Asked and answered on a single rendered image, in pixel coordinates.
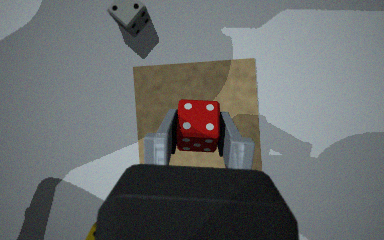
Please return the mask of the yellow die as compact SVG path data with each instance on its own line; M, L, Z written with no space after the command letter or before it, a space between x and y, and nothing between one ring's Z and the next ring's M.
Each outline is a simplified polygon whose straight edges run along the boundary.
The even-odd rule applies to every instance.
M97 221L96 221L97 222ZM86 240L94 240L95 239L95 231L96 231L96 222L92 226Z

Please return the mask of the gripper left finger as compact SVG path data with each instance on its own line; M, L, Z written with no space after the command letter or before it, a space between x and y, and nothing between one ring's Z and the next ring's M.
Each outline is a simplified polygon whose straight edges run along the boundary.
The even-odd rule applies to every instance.
M178 109L169 109L156 133L144 139L144 164L169 165L177 146Z

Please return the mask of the red die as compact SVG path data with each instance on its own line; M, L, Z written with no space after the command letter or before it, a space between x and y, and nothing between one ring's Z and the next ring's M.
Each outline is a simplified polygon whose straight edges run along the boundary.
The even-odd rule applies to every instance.
M218 101L181 99L176 132L179 151L215 152L220 136L219 116Z

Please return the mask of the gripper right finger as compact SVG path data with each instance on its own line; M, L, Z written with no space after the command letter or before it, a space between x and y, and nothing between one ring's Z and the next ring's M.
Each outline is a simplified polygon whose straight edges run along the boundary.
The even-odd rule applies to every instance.
M217 143L225 168L252 170L255 143L244 138L238 131L228 112L220 112L220 136Z

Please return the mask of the tan mat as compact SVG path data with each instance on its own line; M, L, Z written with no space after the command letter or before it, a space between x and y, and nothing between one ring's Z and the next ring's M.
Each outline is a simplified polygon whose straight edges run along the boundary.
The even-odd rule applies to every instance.
M241 136L255 143L252 170L262 171L255 58L133 67L139 163L144 137L156 133L169 109L181 99L218 101ZM169 165L225 168L215 152L179 151Z

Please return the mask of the grey die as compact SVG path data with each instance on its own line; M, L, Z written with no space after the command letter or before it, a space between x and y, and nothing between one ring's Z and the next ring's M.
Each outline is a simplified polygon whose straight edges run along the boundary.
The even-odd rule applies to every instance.
M114 0L107 12L133 37L150 21L146 6L139 0Z

